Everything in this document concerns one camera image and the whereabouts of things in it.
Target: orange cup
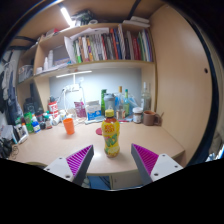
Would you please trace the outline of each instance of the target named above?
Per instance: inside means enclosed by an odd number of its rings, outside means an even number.
[[[65,130],[68,135],[72,135],[75,133],[74,123],[72,118],[65,118],[63,120],[63,124],[65,126]]]

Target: juice bottle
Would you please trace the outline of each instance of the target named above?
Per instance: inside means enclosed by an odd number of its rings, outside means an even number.
[[[105,111],[105,119],[102,122],[102,135],[105,140],[104,151],[108,157],[115,157],[120,151],[118,138],[120,135],[120,124],[114,117],[114,110]]]

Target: wooden desk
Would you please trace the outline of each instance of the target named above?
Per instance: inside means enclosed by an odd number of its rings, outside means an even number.
[[[101,123],[79,124],[75,126],[73,135],[67,135],[63,124],[60,123],[52,129],[31,134],[28,140],[19,145],[16,161],[49,165],[60,156],[67,157],[92,144],[94,156],[87,175],[116,176],[122,173],[138,175],[137,166],[131,155],[131,143],[157,154],[166,153],[173,159],[184,152],[183,147],[162,127],[130,122],[120,124],[120,153],[115,158],[108,158],[104,152],[104,139],[95,132],[99,127]]]

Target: box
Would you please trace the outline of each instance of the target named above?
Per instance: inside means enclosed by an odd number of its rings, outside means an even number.
[[[19,68],[19,83],[28,79],[33,75],[33,66],[32,65],[24,65]]]

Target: bottle cap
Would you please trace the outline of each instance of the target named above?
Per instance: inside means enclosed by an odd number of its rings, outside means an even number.
[[[113,117],[114,116],[114,110],[108,109],[105,111],[105,116],[106,117]]]

